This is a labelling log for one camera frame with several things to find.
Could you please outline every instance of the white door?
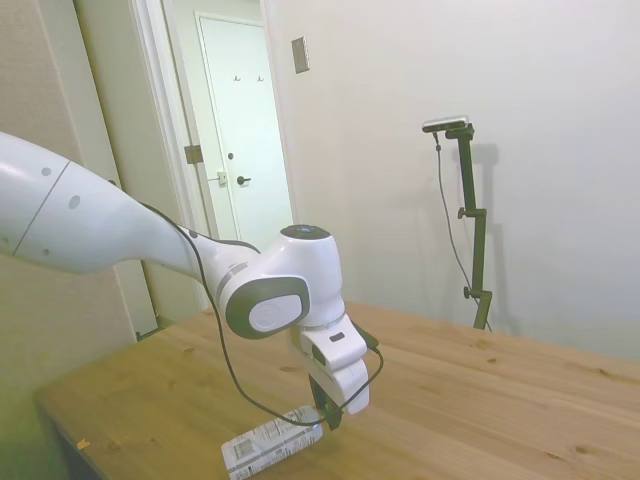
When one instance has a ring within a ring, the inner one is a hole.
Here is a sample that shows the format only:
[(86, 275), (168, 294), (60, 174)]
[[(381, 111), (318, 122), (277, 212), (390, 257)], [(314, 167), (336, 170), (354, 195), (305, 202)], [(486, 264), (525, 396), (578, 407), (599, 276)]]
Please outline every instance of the white door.
[(206, 18), (201, 27), (236, 229), (263, 250), (292, 223), (264, 30)]

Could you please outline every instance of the light switch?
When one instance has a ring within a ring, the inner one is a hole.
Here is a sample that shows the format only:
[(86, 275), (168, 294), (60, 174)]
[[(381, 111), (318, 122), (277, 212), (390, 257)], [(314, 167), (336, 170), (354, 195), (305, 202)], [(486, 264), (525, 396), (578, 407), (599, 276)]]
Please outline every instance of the light switch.
[(296, 73), (303, 73), (310, 70), (309, 55), (307, 53), (307, 39), (304, 37), (296, 38), (291, 42), (293, 48), (293, 63), (296, 66)]

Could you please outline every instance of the bottle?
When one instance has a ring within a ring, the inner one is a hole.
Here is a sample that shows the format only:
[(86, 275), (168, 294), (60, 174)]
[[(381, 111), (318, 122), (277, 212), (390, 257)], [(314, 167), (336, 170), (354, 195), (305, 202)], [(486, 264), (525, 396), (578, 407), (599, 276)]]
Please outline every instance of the bottle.
[[(315, 422), (318, 411), (300, 407), (284, 415), (299, 422)], [(244, 480), (271, 465), (313, 445), (322, 438), (322, 425), (300, 427), (279, 418), (254, 428), (222, 445), (222, 456), (230, 480)]]

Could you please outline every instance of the black cable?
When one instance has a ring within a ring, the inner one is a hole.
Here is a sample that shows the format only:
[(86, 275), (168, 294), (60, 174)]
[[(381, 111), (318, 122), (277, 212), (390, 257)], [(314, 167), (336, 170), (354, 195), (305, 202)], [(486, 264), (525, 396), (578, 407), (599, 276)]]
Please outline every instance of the black cable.
[[(433, 132), (433, 138), (436, 140), (436, 152), (438, 152), (438, 184), (440, 185), (440, 196), (442, 197), (442, 205), (444, 206), (444, 214), (447, 219), (447, 230), (449, 232), (449, 243), (451, 243), (451, 249), (453, 250), (453, 254), (456, 257), (456, 262), (458, 262), (458, 266), (462, 271), (462, 275), (464, 275), (464, 280), (467, 282), (467, 288), (471, 290), (471, 282), (469, 282), (469, 276), (467, 275), (467, 271), (464, 269), (462, 262), (460, 261), (460, 256), (458, 255), (458, 249), (456, 248), (456, 244), (453, 241), (453, 233), (451, 231), (451, 219), (449, 218), (449, 208), (447, 207), (447, 200), (444, 197), (444, 187), (442, 186), (442, 159), (440, 156), (440, 151), (442, 150), (442, 146), (440, 145), (440, 141), (438, 140), (438, 132)], [(473, 301), (476, 302), (476, 305), (479, 306), (478, 299), (473, 298)], [(487, 328), (490, 332), (493, 332), (493, 328), (491, 328), (491, 324), (489, 320), (487, 320)]]
[(371, 377), (369, 377), (369, 379), (358, 389), (356, 390), (356, 392), (351, 395), (351, 397), (349, 397), (349, 399), (344, 402), (342, 405), (340, 405), (337, 410), (332, 411), (330, 413), (328, 413), (327, 415), (325, 415), (324, 417), (322, 417), (320, 420), (316, 420), (314, 422), (299, 422), (297, 420), (292, 420), (290, 418), (285, 417), (284, 415), (279, 414), (278, 412), (276, 412), (275, 410), (269, 408), (269, 407), (265, 407), (264, 405), (262, 405), (260, 402), (258, 402), (257, 400), (254, 400), (253, 398), (251, 398), (242, 388), (242, 386), (240, 385), (240, 382), (238, 381), (238, 377), (236, 377), (236, 374), (233, 370), (233, 366), (231, 365), (231, 359), (229, 358), (229, 352), (227, 351), (227, 344), (225, 342), (224, 339), (224, 331), (222, 329), (222, 320), (220, 318), (220, 312), (218, 311), (218, 307), (216, 306), (215, 301), (213, 300), (213, 295), (211, 294), (211, 291), (209, 290), (209, 286), (207, 285), (207, 279), (204, 273), (204, 267), (202, 264), (202, 258), (200, 258), (200, 252), (198, 251), (198, 247), (196, 247), (195, 243), (193, 243), (193, 240), (191, 239), (191, 237), (189, 235), (187, 235), (185, 233), (184, 230), (182, 230), (182, 228), (180, 228), (180, 225), (178, 225), (177, 223), (175, 223), (173, 220), (171, 220), (169, 217), (167, 217), (164, 213), (162, 213), (160, 210), (147, 205), (145, 203), (141, 203), (144, 207), (148, 208), (149, 210), (151, 210), (152, 212), (156, 213), (157, 215), (159, 215), (160, 217), (162, 217), (167, 223), (169, 223), (169, 225), (171, 225), (180, 235), (182, 235), (184, 237), (184, 239), (189, 243), (189, 245), (191, 246), (191, 249), (193, 250), (193, 253), (196, 257), (196, 260), (198, 262), (198, 269), (200, 270), (200, 276), (202, 277), (202, 286), (204, 287), (204, 290), (207, 294), (207, 297), (209, 298), (209, 302), (211, 302), (211, 306), (213, 307), (213, 312), (215, 313), (215, 317), (216, 317), (216, 321), (218, 322), (218, 331), (220, 333), (220, 345), (222, 346), (222, 353), (224, 355), (224, 360), (227, 364), (227, 369), (229, 370), (229, 374), (231, 375), (231, 379), (233, 380), (233, 383), (236, 386), (236, 389), (238, 390), (238, 392), (240, 392), (240, 395), (242, 395), (244, 397), (245, 400), (247, 400), (249, 403), (251, 403), (253, 406), (258, 407), (260, 410), (273, 415), (276, 418), (279, 418), (280, 420), (283, 420), (287, 423), (291, 423), (292, 425), (297, 425), (300, 427), (313, 427), (315, 425), (320, 425), (321, 423), (324, 423), (326, 421), (329, 420), (330, 417), (333, 417), (336, 413), (338, 412), (342, 412), (342, 410), (349, 405), (353, 400), (356, 399), (356, 397), (358, 395), (360, 395), (362, 393), (362, 391), (367, 388), (371, 382), (373, 382), (375, 380), (375, 378), (380, 374), (380, 372), (382, 371), (382, 368), (384, 367), (384, 357), (382, 356), (382, 354), (380, 353), (380, 351), (375, 348), (375, 347), (370, 347), (369, 350), (371, 350), (373, 353), (375, 353), (376, 355), (378, 355), (378, 358), (380, 359), (380, 365), (378, 366), (378, 369), (376, 370), (376, 372), (371, 375)]

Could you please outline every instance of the gray joint cap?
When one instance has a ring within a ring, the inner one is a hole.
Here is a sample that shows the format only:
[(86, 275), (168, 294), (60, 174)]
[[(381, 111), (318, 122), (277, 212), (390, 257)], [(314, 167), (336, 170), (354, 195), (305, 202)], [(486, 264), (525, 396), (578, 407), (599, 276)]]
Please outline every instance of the gray joint cap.
[[(255, 330), (249, 322), (249, 314), (253, 307), (260, 302), (285, 295), (297, 295), (300, 297), (302, 312), (298, 318), (283, 325), (277, 330), (260, 332)], [(309, 289), (304, 280), (297, 277), (273, 277), (251, 280), (241, 285), (229, 298), (225, 311), (225, 318), (229, 328), (236, 335), (257, 340), (277, 333), (290, 325), (302, 320), (309, 314)]]
[(291, 225), (280, 230), (280, 233), (285, 237), (298, 240), (322, 240), (331, 236), (326, 230), (313, 225)]

